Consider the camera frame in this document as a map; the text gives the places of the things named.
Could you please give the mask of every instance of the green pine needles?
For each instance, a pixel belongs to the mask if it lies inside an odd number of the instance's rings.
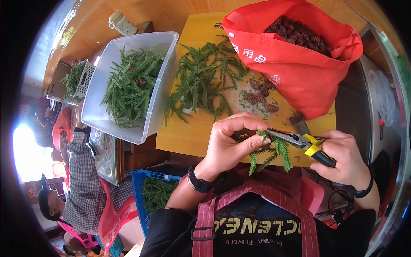
[[[66,76],[61,80],[61,82],[66,84],[66,93],[64,93],[63,97],[64,99],[66,97],[73,97],[76,93],[85,64],[86,62],[83,62],[72,67],[70,74],[66,74]]]
[[[251,176],[255,171],[260,172],[264,168],[266,168],[270,163],[275,160],[278,155],[281,155],[283,159],[283,165],[284,165],[284,170],[285,171],[290,171],[291,168],[293,167],[291,165],[291,160],[290,160],[290,155],[288,153],[288,144],[284,142],[283,140],[279,139],[278,137],[275,137],[266,131],[261,131],[257,130],[256,131],[257,135],[263,137],[263,142],[269,138],[271,140],[271,144],[268,148],[258,148],[254,150],[249,156],[250,156],[250,172],[249,175]],[[264,160],[262,164],[260,164],[258,167],[258,158],[257,156],[262,154],[262,153],[271,153],[271,155]]]
[[[178,186],[178,181],[164,181],[157,178],[146,177],[143,183],[143,205],[147,213],[164,209],[171,193]]]
[[[224,40],[218,45],[207,42],[203,47],[195,49],[191,46],[181,44],[188,50],[180,61],[176,78],[180,75],[181,84],[176,85],[177,90],[172,93],[166,103],[164,118],[167,126],[169,113],[175,113],[184,122],[188,123],[185,116],[190,114],[184,110],[197,108],[206,111],[214,116],[214,121],[225,111],[228,115],[233,115],[223,91],[236,89],[237,81],[243,81],[248,68],[245,68],[241,61],[231,56],[236,53],[230,39],[226,35],[217,35]],[[232,82],[232,86],[226,86],[226,78]],[[213,98],[218,97],[219,103],[214,106]]]
[[[149,48],[147,51],[120,50],[120,64],[113,62],[114,71],[107,82],[106,94],[100,105],[114,118],[120,128],[141,127],[138,119],[145,118],[154,85],[167,50]]]

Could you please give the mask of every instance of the pliers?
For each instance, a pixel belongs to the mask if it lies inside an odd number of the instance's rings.
[[[319,163],[328,167],[335,168],[335,164],[337,163],[337,161],[334,158],[328,156],[317,146],[317,144],[321,144],[325,140],[325,138],[313,137],[309,134],[304,134],[301,136],[300,134],[288,133],[281,130],[273,129],[268,129],[267,132],[286,141],[287,143],[290,143],[291,145],[297,148],[305,150],[305,155],[314,158]]]

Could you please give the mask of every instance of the apron buckle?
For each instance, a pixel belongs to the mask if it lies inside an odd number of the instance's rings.
[[[207,230],[207,229],[211,229],[211,236],[210,237],[204,237],[204,238],[202,238],[202,237],[197,237],[197,238],[195,238],[194,236],[193,236],[193,233],[194,233],[194,231],[196,231],[196,230]],[[194,241],[206,241],[206,240],[211,240],[211,239],[214,239],[215,238],[215,230],[214,230],[214,227],[198,227],[198,228],[193,228],[192,230],[191,230],[191,240],[194,240]]]

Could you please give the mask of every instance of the yellow pliers handle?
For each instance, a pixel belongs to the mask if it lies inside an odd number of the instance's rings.
[[[309,157],[314,158],[316,161],[318,161],[319,163],[331,167],[331,168],[335,168],[335,164],[337,163],[337,161],[334,158],[331,158],[330,156],[328,156],[325,152],[323,152],[322,150],[320,150],[320,148],[318,148],[317,144],[318,144],[318,140],[319,138],[315,138],[311,135],[305,134],[303,135],[303,137],[307,138],[308,141],[311,142],[311,146],[304,152],[305,155],[308,155]]]

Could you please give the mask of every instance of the clear plastic bin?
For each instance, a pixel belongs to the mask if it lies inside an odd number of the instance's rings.
[[[111,40],[103,51],[100,60],[91,77],[84,99],[81,121],[107,134],[123,139],[133,144],[142,144],[148,136],[161,130],[164,119],[164,108],[173,87],[175,73],[178,68],[177,32],[154,32],[132,35]],[[106,106],[100,105],[107,89],[112,62],[120,63],[120,50],[147,50],[157,48],[157,45],[167,49],[167,55],[161,66],[157,81],[151,96],[150,105],[145,119],[141,119],[143,128],[119,128],[114,119],[106,113]]]

